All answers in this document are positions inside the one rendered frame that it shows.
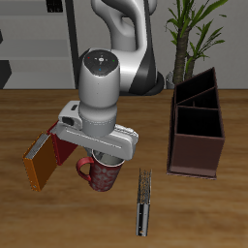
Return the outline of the orange book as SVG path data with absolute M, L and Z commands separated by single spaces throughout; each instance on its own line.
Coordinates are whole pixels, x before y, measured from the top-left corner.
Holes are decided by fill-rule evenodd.
M 51 135 L 40 133 L 22 160 L 31 189 L 40 192 L 57 167 Z

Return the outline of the black and grey book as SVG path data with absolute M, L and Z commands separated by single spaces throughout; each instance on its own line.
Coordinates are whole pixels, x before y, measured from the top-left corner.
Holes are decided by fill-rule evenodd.
M 137 236 L 147 236 L 151 197 L 151 174 L 152 170 L 139 171 L 136 222 Z

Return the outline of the dark vertical post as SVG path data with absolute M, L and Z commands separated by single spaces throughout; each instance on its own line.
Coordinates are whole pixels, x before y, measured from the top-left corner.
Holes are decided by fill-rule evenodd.
M 65 9 L 68 22 L 75 88 L 78 88 L 78 38 L 75 21 L 74 1 L 65 0 Z

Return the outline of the green pot plant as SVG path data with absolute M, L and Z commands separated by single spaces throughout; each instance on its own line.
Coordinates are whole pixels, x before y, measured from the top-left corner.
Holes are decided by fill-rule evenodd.
M 205 52 L 209 48 L 224 42 L 224 40 L 218 40 L 222 27 L 216 29 L 209 37 L 206 37 L 212 20 L 207 24 L 198 26 L 198 23 L 210 13 L 228 2 L 228 0 L 216 0 L 209 4 L 209 1 L 206 0 L 196 10 L 194 8 L 196 0 L 176 0 L 176 12 L 169 9 L 172 18 L 167 21 L 167 25 L 171 23 L 175 28 L 174 31 L 170 31 L 173 37 L 171 42 L 176 46 L 174 69 L 172 72 L 172 83 L 174 85 L 191 78 L 195 62 L 199 58 L 207 58 Z

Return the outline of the black angular object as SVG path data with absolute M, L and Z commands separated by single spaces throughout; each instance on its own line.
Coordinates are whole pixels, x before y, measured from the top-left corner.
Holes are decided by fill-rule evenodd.
M 3 89 L 12 74 L 10 62 L 0 60 L 0 89 Z

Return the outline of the dark red book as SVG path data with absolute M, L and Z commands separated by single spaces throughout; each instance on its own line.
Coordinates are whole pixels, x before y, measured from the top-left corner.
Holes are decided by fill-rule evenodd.
M 56 125 L 57 123 L 54 123 L 46 133 L 51 135 L 56 163 L 58 166 L 61 166 L 78 146 L 57 137 Z

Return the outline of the red patterned mug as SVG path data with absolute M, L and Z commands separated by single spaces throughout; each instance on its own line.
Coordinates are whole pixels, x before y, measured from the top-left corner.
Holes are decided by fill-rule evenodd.
M 106 192 L 112 187 L 125 160 L 104 153 L 102 160 L 99 161 L 96 158 L 98 152 L 99 151 L 93 150 L 92 156 L 78 160 L 76 168 L 78 175 L 85 179 L 93 190 Z M 85 164 L 90 165 L 88 174 L 80 170 Z

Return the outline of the dark brown desk caddy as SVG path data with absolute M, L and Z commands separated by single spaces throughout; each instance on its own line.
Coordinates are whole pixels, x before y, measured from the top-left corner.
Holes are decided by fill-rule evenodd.
M 174 87 L 167 174 L 216 178 L 225 143 L 215 69 Z

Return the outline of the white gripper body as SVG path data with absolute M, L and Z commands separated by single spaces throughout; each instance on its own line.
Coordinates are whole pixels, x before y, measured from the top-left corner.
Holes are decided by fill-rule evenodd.
M 111 156 L 131 160 L 136 151 L 139 135 L 131 128 L 116 124 L 114 130 L 101 138 L 91 138 L 83 131 L 57 123 L 51 132 L 61 140 L 68 141 Z

